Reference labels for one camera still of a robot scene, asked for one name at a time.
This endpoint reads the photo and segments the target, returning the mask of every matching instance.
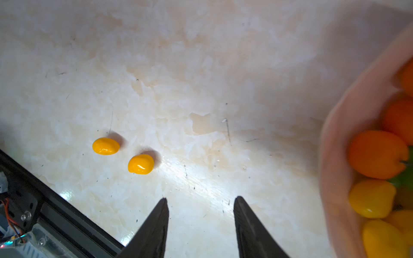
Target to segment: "pink bowl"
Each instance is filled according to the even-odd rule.
[[[356,80],[328,115],[320,137],[319,178],[330,244],[338,258],[365,258],[361,225],[347,197],[356,172],[347,147],[357,133],[379,125],[386,104],[401,92],[394,77],[413,57],[413,24]]]

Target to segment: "red wire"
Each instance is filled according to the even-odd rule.
[[[6,203],[4,203],[3,200],[1,202],[4,206],[4,211],[6,213],[6,219],[7,219],[7,222],[9,223],[9,226],[13,229],[13,231],[16,233],[16,235],[19,236],[19,238],[21,239],[20,234],[17,233],[16,228],[14,227],[14,225],[12,225],[12,223],[14,223],[14,224],[17,224],[17,223],[9,217],[9,199],[6,198]]]

